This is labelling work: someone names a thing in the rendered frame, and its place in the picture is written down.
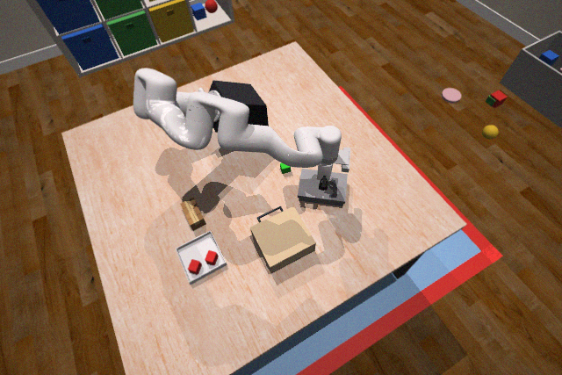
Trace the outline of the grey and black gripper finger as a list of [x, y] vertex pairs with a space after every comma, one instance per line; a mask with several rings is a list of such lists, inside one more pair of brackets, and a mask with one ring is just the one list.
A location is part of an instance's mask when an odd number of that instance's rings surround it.
[[321, 180], [322, 182], [320, 181], [319, 183], [319, 190], [326, 191], [328, 188], [328, 180], [326, 179], [326, 176], [323, 176]]

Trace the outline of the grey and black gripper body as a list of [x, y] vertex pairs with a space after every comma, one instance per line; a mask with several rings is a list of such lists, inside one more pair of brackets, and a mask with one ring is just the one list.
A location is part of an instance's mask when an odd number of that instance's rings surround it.
[[329, 181], [330, 176], [331, 176], [331, 172], [332, 172], [332, 168], [333, 168], [333, 163], [325, 164], [325, 163], [321, 162], [318, 165], [317, 180], [321, 180], [323, 176], [327, 176], [327, 180]]

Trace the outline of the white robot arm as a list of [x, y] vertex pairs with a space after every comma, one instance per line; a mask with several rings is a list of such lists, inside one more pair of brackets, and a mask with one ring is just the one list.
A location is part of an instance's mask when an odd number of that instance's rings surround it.
[[213, 122], [220, 119], [218, 143], [225, 150], [266, 153], [295, 168], [312, 168], [321, 162], [341, 164], [342, 172], [349, 173], [350, 148], [339, 149], [342, 134], [337, 127], [298, 128], [294, 132], [297, 151], [270, 126], [248, 124], [245, 104], [221, 97], [216, 90], [177, 92], [176, 81], [154, 69], [135, 73], [133, 110], [141, 119], [150, 118], [184, 148], [205, 148], [212, 137]]

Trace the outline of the brown cardboard box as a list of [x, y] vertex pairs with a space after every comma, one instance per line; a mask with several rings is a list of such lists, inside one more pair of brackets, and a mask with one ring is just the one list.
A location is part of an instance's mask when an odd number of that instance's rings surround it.
[[205, 220], [201, 212], [199, 211], [197, 203], [194, 198], [190, 198], [184, 201], [183, 203], [181, 203], [180, 205], [193, 231], [206, 225]]

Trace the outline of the red block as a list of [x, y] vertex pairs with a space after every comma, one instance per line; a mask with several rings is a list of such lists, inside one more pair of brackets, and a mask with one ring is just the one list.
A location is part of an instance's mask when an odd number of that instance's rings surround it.
[[200, 261], [191, 259], [191, 263], [190, 263], [190, 265], [189, 265], [189, 267], [188, 267], [188, 271], [189, 271], [190, 273], [194, 273], [194, 274], [197, 274], [197, 275], [198, 275], [201, 266], [202, 266], [202, 264], [201, 264]]
[[215, 265], [218, 259], [218, 254], [214, 251], [208, 250], [208, 253], [205, 257], [205, 261], [208, 264]]

